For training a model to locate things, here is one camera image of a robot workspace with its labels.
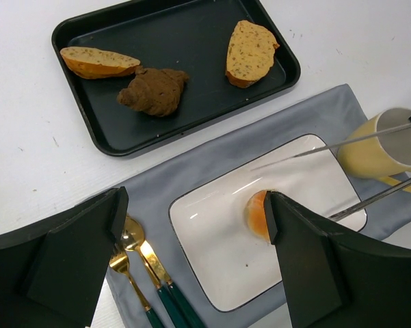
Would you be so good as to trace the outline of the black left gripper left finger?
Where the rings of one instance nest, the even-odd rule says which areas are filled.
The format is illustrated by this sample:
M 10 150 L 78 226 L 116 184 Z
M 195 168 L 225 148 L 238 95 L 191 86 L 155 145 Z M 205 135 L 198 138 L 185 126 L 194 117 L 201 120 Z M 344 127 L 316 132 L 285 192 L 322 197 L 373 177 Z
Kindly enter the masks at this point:
M 119 243 L 124 187 L 0 235 L 0 327 L 89 327 Z

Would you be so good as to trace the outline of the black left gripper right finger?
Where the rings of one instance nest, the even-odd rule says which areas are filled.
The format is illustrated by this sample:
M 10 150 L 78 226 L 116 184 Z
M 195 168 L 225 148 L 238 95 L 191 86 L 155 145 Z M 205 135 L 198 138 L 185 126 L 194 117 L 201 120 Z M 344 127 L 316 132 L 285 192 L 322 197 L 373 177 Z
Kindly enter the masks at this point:
M 411 249 L 375 240 L 267 192 L 294 327 L 411 327 Z

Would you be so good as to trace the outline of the round orange bread bun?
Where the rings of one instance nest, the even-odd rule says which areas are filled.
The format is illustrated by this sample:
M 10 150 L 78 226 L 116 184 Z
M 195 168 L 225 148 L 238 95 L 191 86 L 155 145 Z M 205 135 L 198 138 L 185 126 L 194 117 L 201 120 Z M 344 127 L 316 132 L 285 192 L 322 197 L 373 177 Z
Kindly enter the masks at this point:
M 270 243 L 269 231 L 264 209 L 264 200 L 267 190 L 255 193 L 247 202 L 244 210 L 246 223 L 250 231 L 267 243 Z

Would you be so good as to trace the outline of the metal tongs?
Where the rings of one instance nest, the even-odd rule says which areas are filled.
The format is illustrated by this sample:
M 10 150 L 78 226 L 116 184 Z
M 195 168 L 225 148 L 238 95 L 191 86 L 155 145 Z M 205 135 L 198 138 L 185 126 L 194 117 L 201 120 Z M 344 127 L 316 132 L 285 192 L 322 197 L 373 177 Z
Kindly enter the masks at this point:
M 411 110 L 387 109 L 335 145 L 343 169 L 358 178 L 373 178 L 390 186 L 377 197 L 398 190 L 411 193 Z

